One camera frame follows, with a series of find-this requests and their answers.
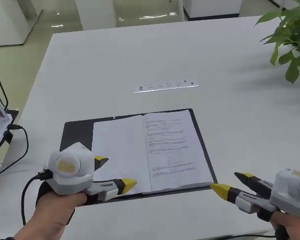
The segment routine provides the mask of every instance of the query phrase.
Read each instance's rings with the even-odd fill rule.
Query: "open notebook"
[[[137,180],[128,194],[204,187],[213,182],[188,110],[95,122],[92,152],[109,158],[93,180]]]

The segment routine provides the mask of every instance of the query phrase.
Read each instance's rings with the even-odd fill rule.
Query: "white cabinet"
[[[238,17],[242,0],[183,0],[183,7],[190,19],[212,16]]]

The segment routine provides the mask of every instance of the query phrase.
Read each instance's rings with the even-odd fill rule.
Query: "black strap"
[[[287,232],[287,229],[283,225],[279,225],[275,230],[275,237],[277,240],[289,240],[290,236]]]

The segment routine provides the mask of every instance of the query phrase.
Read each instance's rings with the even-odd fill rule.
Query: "black notebook cover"
[[[198,123],[196,121],[194,111],[191,108],[188,108],[188,109],[161,111],[160,113],[180,112],[180,111],[185,111],[185,110],[188,110],[190,112],[196,134],[198,135],[199,141],[200,141],[202,149],[203,149],[205,159],[207,161],[209,170],[212,175],[213,182],[218,183],[214,169],[213,169],[212,164],[209,159],[209,155],[208,155],[204,140],[200,133],[200,129],[199,129]],[[129,118],[129,117],[133,117],[133,116],[137,116],[137,115],[143,116],[145,114],[146,113],[66,122],[64,124],[64,128],[63,128],[63,134],[62,134],[62,139],[61,139],[61,144],[60,144],[60,151],[66,149],[67,147],[69,147],[72,144],[75,144],[77,142],[82,143],[84,146],[86,146],[88,149],[91,150],[92,149],[94,123],[96,123],[96,122],[113,121],[113,120],[118,120],[118,119]],[[138,193],[138,194],[133,194],[133,195],[117,197],[108,202],[116,202],[116,201],[139,199],[139,198],[149,198],[149,197],[154,197],[154,196],[162,196],[162,195],[170,195],[170,194],[178,194],[178,193],[187,193],[187,192],[201,191],[201,190],[206,190],[206,189],[210,189],[210,187],[203,186],[203,187],[195,187],[195,188],[188,188],[188,189],[179,189],[179,190],[176,189],[176,190],[172,190],[172,191],[170,190],[167,192],[150,193],[150,194]]]

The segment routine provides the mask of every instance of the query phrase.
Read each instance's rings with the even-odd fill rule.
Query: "white wall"
[[[183,0],[190,18],[238,14],[242,0]]]
[[[109,29],[117,25],[113,0],[75,0],[83,30]]]

